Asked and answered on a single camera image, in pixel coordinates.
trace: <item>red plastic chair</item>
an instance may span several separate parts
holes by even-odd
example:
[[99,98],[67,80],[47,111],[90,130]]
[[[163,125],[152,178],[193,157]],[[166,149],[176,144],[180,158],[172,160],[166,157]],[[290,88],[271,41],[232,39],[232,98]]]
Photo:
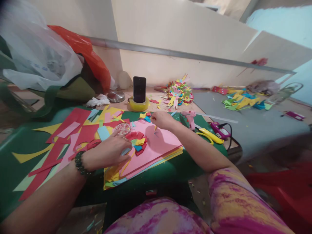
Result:
[[295,233],[312,233],[312,163],[299,163],[287,171],[253,173],[246,179],[277,200],[278,214]]

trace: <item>hand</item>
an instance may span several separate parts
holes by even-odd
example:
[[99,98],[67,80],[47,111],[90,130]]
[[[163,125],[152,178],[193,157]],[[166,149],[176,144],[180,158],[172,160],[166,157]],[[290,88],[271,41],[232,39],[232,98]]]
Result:
[[151,116],[151,122],[161,129],[172,132],[175,128],[180,127],[180,123],[176,121],[170,114],[164,111],[154,112]]
[[93,171],[118,165],[131,158],[130,155],[121,156],[126,148],[132,148],[131,142],[115,131],[105,141],[83,154],[83,166],[88,171]]

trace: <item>smartphone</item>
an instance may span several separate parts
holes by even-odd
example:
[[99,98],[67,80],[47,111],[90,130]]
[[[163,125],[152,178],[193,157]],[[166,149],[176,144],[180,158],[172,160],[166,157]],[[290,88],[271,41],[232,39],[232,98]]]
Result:
[[135,76],[133,77],[133,100],[136,103],[145,102],[146,97],[146,78]]

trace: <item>metal bowl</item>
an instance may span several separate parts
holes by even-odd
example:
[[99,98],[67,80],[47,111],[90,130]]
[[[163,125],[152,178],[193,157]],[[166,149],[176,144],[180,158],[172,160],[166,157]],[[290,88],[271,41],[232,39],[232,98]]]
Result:
[[122,102],[125,99],[124,93],[122,91],[118,91],[118,90],[114,90],[114,91],[109,92],[107,94],[107,98],[111,102]]

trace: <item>green tablecloth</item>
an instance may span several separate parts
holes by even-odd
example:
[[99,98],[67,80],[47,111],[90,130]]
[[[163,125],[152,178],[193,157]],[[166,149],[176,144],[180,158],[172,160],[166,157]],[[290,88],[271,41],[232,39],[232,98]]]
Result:
[[[8,216],[19,204],[18,199],[22,195],[22,191],[13,192],[13,189],[21,182],[21,180],[33,169],[33,167],[43,158],[44,154],[37,156],[25,163],[19,163],[11,152],[28,154],[38,152],[48,146],[46,140],[50,134],[46,132],[32,131],[35,128],[46,127],[61,123],[70,114],[74,107],[67,107],[57,110],[53,113],[53,118],[48,122],[39,122],[32,120],[23,124],[16,129],[1,145],[1,197],[0,197],[0,220],[2,221]],[[123,113],[123,119],[130,119],[131,121],[138,120],[140,112]],[[213,133],[209,124],[200,115],[195,118],[195,123],[208,129]],[[225,156],[227,156],[226,149],[223,145],[214,144],[214,146]],[[187,151],[183,154],[162,163],[154,168],[151,168],[144,173],[130,179],[129,181],[107,191],[103,191],[103,170],[97,171],[93,178],[90,178],[83,190],[81,191],[76,206],[92,205],[102,202],[107,202],[120,193],[127,194],[133,190],[149,190],[153,189],[155,185],[160,183],[184,182],[191,178],[201,175],[203,171],[192,160]]]

